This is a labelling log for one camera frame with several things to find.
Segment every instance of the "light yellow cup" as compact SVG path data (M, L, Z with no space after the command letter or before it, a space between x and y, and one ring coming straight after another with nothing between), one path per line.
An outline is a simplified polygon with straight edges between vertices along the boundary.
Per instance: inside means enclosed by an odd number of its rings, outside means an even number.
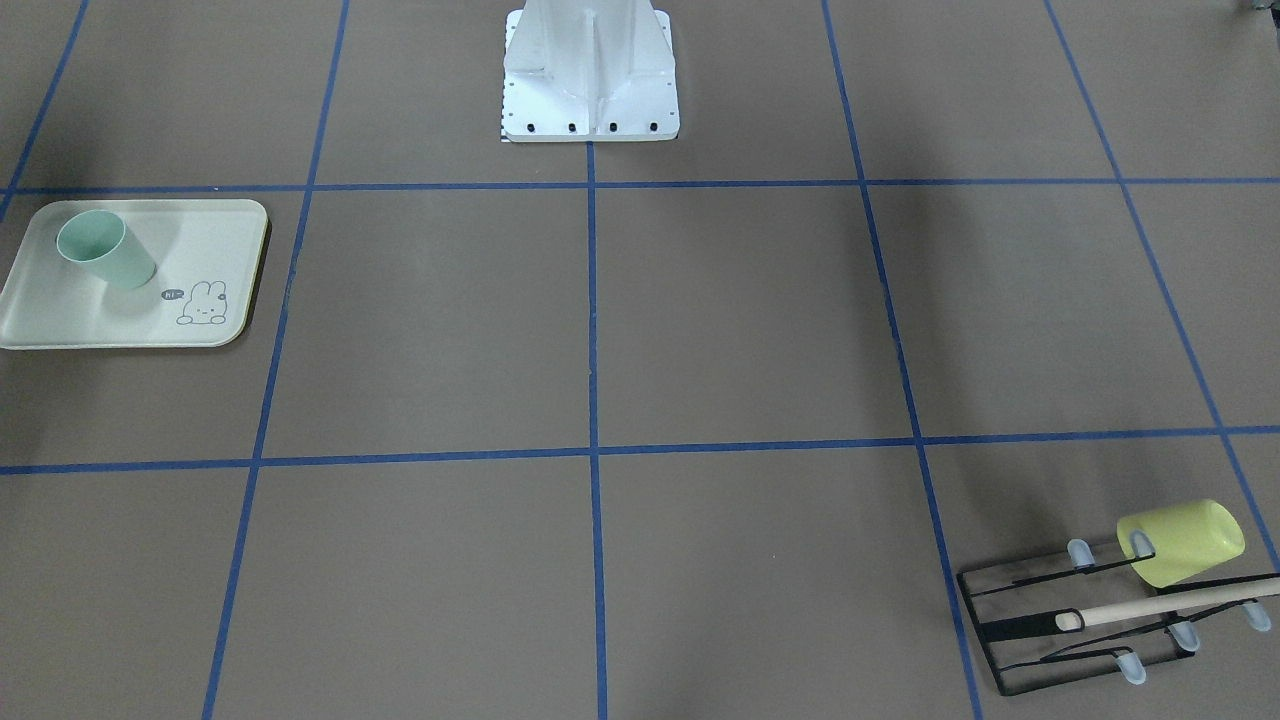
M1156 556L1133 564L1151 585L1164 588L1226 562L1244 552L1244 532L1235 518L1212 500L1197 500L1121 518L1116 538L1125 557L1137 552L1129 536L1142 530Z

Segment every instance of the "tray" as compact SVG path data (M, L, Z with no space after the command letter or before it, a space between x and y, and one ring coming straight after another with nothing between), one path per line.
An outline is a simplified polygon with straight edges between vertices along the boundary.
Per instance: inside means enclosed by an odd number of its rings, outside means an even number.
M58 229L77 213L110 210L156 261L119 290L64 260ZM0 347L216 347L248 320L266 240L253 200L64 200L41 208L0 291Z

